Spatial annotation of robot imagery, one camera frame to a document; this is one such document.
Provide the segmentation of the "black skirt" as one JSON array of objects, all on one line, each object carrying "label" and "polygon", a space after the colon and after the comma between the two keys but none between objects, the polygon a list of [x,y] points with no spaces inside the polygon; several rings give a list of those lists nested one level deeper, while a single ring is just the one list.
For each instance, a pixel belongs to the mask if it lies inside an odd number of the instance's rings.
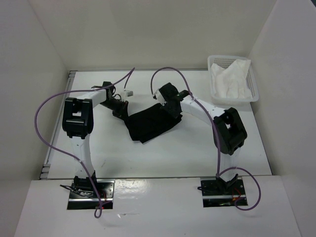
[{"label": "black skirt", "polygon": [[128,116],[124,123],[131,139],[144,144],[169,131],[181,120],[182,115],[174,118],[161,108],[161,104],[157,103],[143,111]]}]

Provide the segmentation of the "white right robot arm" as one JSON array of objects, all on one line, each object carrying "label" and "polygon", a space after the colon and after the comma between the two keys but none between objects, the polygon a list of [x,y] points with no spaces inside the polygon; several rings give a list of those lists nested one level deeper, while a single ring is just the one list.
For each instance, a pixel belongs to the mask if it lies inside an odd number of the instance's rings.
[{"label": "white right robot arm", "polygon": [[247,138],[238,111],[216,107],[193,97],[187,90],[179,92],[171,83],[159,88],[153,97],[173,117],[188,113],[211,126],[218,150],[215,189],[222,194],[229,193],[238,178],[237,159]]}]

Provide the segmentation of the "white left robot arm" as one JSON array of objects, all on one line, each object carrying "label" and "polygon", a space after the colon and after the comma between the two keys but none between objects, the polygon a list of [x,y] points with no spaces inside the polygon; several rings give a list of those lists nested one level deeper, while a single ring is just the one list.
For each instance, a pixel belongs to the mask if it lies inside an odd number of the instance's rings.
[{"label": "white left robot arm", "polygon": [[89,198],[98,193],[89,144],[94,128],[93,109],[102,105],[110,109],[113,116],[119,119],[125,119],[128,116],[128,102],[116,99],[115,89],[115,86],[105,81],[102,86],[95,86],[91,92],[82,96],[66,98],[64,103],[62,128],[71,141],[75,161],[78,163],[72,189],[78,193],[82,192]]}]

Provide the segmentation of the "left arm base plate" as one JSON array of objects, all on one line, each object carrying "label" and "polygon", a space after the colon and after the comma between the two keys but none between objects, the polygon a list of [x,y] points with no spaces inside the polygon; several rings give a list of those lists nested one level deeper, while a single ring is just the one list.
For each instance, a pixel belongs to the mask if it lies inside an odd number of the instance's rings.
[{"label": "left arm base plate", "polygon": [[[60,185],[60,187],[68,190],[68,210],[95,210],[99,207],[99,198],[95,191],[75,188],[74,184]],[[102,202],[102,209],[113,209],[113,197],[114,197],[114,180],[100,179],[97,180],[96,188],[98,195]]]}]

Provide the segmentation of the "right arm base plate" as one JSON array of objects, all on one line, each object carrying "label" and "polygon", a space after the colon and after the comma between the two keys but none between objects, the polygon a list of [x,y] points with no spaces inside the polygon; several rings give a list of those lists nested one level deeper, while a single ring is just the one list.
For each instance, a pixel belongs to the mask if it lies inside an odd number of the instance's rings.
[{"label": "right arm base plate", "polygon": [[201,179],[197,189],[201,192],[204,208],[234,206],[235,201],[237,201],[237,206],[248,206],[241,178],[224,191],[220,189],[215,178]]}]

